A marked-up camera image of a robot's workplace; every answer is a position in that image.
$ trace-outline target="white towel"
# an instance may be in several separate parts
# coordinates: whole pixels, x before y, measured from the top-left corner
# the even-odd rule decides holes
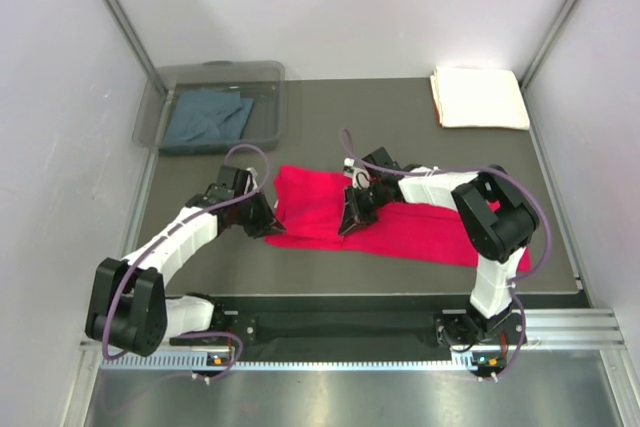
[[[529,128],[518,81],[509,70],[438,67],[431,88],[443,127]]]

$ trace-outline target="gray plastic bin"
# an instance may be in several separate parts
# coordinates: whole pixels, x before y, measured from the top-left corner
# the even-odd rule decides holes
[[[207,62],[201,65],[160,67],[158,73],[169,89],[163,105],[160,95],[147,82],[133,139],[139,145],[165,155],[213,154],[227,152],[240,143],[271,150],[282,135],[285,116],[284,67],[279,62]],[[239,140],[215,142],[163,142],[180,95],[203,87],[222,92],[240,92],[254,101]]]

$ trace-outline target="white wall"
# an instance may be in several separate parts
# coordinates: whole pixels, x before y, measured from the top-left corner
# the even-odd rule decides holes
[[[141,69],[101,0],[0,0],[0,411],[52,426],[97,263],[122,247]]]
[[[583,0],[527,94],[596,300],[640,370],[640,10]]]
[[[521,75],[562,0],[121,0],[156,65],[278,60],[289,78]]]

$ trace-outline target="metal floor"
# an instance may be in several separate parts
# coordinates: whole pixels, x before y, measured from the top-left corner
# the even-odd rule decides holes
[[[357,152],[383,145],[401,164],[462,166],[500,164],[540,199],[555,239],[550,262],[518,285],[523,292],[576,292],[576,282],[558,222],[528,132],[439,127],[428,79],[368,79],[287,82],[287,123],[268,152],[273,176],[282,164],[340,170],[345,153],[338,131],[351,129]],[[140,243],[171,221],[184,202],[215,180],[222,156],[160,157],[148,196]],[[235,165],[261,159],[239,153]],[[273,187],[267,189],[275,200]],[[532,243],[533,258],[543,248]],[[404,294],[469,293],[475,272],[466,267],[379,257],[359,252],[278,249],[231,229],[202,248],[169,284],[171,294]]]
[[[616,427],[598,352],[525,352],[498,384],[467,372],[235,372],[207,387],[171,379],[110,417],[166,372],[101,371],[85,427]]]

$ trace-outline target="red cloth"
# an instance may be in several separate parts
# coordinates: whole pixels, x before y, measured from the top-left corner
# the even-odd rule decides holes
[[[359,250],[443,264],[478,264],[457,212],[428,204],[387,204],[378,222],[347,236],[338,235],[344,208],[344,188],[350,179],[337,172],[316,172],[284,165],[275,179],[276,216],[286,234],[266,242],[278,247]],[[529,252],[518,270],[531,268]]]

